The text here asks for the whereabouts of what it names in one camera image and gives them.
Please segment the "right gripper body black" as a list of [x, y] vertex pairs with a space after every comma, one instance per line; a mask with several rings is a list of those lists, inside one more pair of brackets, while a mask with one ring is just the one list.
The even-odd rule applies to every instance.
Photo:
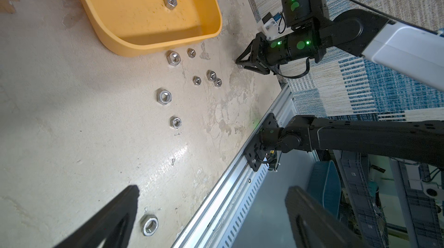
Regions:
[[269, 63], [268, 48], [271, 44], [267, 41], [266, 36], [259, 32], [252, 41], [252, 48], [250, 51], [250, 66], [249, 70], [259, 74], [274, 73], [274, 66]]

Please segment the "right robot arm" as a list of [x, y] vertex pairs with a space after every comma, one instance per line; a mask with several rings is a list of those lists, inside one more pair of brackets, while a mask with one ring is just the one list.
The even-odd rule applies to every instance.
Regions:
[[288, 85], [301, 115], [333, 120], [426, 121], [444, 119], [444, 94], [390, 68], [329, 49], [310, 72], [301, 59], [283, 68], [278, 79]]

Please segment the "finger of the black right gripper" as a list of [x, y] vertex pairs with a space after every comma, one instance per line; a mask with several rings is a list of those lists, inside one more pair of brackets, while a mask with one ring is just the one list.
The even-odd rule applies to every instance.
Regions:
[[259, 50], [259, 41], [253, 39], [246, 50], [235, 60], [236, 64], [253, 64], [256, 61]]
[[252, 71], [259, 74], [270, 74], [269, 68], [264, 66], [262, 63], [255, 61], [236, 61], [235, 62], [239, 68]]

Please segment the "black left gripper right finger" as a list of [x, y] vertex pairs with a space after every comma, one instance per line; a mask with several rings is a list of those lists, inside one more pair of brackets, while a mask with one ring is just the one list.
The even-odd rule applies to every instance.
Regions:
[[364, 242], [299, 186], [288, 189], [285, 205], [298, 248], [363, 248]]

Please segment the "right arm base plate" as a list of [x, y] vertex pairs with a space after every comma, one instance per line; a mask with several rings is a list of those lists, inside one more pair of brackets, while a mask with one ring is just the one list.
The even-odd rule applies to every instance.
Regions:
[[261, 142], [261, 133], [265, 129], [279, 128], [276, 117], [273, 113], [269, 113], [261, 124], [257, 127], [257, 131], [253, 134], [253, 138], [247, 143], [242, 155], [247, 160], [248, 165], [257, 172], [261, 165], [265, 162], [266, 151], [265, 146]]

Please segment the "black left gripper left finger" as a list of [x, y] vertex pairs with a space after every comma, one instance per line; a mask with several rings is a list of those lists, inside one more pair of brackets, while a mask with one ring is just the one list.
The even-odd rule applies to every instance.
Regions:
[[60, 242], [58, 248], [126, 248], [138, 209], [139, 189], [126, 187], [73, 234]]

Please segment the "yellow plastic storage box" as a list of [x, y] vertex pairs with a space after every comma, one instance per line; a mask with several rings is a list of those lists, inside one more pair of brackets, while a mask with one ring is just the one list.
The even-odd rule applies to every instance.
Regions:
[[137, 57], [216, 37], [223, 20], [217, 0], [80, 0], [101, 43], [123, 57]]

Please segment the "steel hex nut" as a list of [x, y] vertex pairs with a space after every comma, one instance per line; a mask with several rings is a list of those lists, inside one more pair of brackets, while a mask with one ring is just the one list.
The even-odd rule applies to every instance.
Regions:
[[178, 66], [181, 63], [182, 58], [179, 53], [171, 50], [167, 54], [167, 61], [171, 66]]
[[174, 10], [178, 5], [178, 1], [177, 0], [164, 0], [164, 4], [165, 4], [165, 7], [168, 8], [169, 10]]
[[195, 56], [196, 56], [195, 50], [191, 49], [191, 48], [187, 49], [187, 54], [190, 58], [195, 58]]
[[221, 87], [222, 86], [222, 80], [221, 79], [216, 79], [215, 81], [214, 81], [214, 85], [216, 86], [216, 87]]
[[171, 127], [177, 130], [181, 126], [182, 126], [182, 120], [179, 117], [173, 116], [171, 118]]
[[194, 85], [196, 85], [196, 86], [200, 86], [201, 85], [201, 78], [200, 77], [198, 77], [198, 76], [194, 76], [193, 77], [193, 83], [194, 83]]
[[157, 102], [162, 105], [167, 105], [172, 101], [172, 94], [163, 88], [159, 88], [156, 92]]
[[209, 70], [209, 71], [207, 71], [207, 78], [208, 78], [209, 81], [216, 81], [217, 80], [217, 74], [214, 71]]
[[141, 231], [143, 236], [153, 236], [159, 227], [158, 218], [153, 214], [146, 214], [141, 220]]

